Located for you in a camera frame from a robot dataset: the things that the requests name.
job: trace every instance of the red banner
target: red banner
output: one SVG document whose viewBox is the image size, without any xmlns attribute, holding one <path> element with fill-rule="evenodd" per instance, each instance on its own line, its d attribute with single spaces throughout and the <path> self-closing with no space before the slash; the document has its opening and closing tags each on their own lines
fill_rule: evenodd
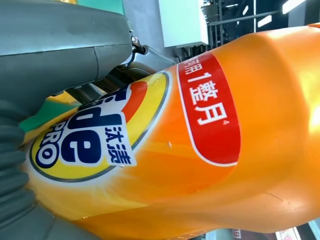
<svg viewBox="0 0 320 240">
<path fill-rule="evenodd" d="M 178 83 L 194 150 L 215 166 L 237 164 L 241 136 L 230 89 L 219 62 L 205 52 L 179 64 Z"/>
</svg>

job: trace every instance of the fluorescent light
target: fluorescent light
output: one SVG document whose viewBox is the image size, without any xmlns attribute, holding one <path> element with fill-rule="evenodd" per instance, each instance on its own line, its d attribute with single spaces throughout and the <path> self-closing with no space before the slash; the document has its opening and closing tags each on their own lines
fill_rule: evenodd
<svg viewBox="0 0 320 240">
<path fill-rule="evenodd" d="M 264 26 L 266 24 L 271 23 L 271 21 L 272 21 L 272 16 L 268 15 L 268 16 L 266 16 L 265 18 L 263 18 L 263 19 L 258 21 L 257 22 L 257 27 L 258 28 L 260 28 L 260 27 Z"/>
<path fill-rule="evenodd" d="M 257 0 L 253 0 L 253 14 L 257 14 Z M 257 18 L 253 19 L 253 32 L 257 32 Z"/>
<path fill-rule="evenodd" d="M 286 14 L 292 9 L 297 7 L 306 0 L 288 0 L 285 4 L 282 5 L 282 14 Z"/>
<path fill-rule="evenodd" d="M 235 3 L 235 4 L 227 5 L 227 6 L 226 6 L 226 8 L 232 8 L 232 7 L 235 7 L 235 6 L 238 6 L 238 4 Z"/>
<path fill-rule="evenodd" d="M 242 15 L 245 15 L 249 10 L 249 6 L 245 6 L 245 9 L 242 12 Z"/>
</svg>

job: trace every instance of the tide logo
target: tide logo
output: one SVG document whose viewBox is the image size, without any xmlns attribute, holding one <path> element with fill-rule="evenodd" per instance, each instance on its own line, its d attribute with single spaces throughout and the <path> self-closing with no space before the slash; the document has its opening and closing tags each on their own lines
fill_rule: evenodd
<svg viewBox="0 0 320 240">
<path fill-rule="evenodd" d="M 165 107 L 171 85 L 166 73 L 156 73 L 81 106 L 39 134 L 28 157 L 38 173 L 59 182 L 137 166 L 135 152 Z"/>
</svg>

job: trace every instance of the giant bottle model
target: giant bottle model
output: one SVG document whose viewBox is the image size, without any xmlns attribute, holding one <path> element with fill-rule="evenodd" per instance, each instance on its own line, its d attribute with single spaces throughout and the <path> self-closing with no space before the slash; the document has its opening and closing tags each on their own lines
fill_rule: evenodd
<svg viewBox="0 0 320 240">
<path fill-rule="evenodd" d="M 53 119 L 26 139 L 28 187 L 103 239 L 317 218 L 318 26 L 243 36 Z"/>
</svg>

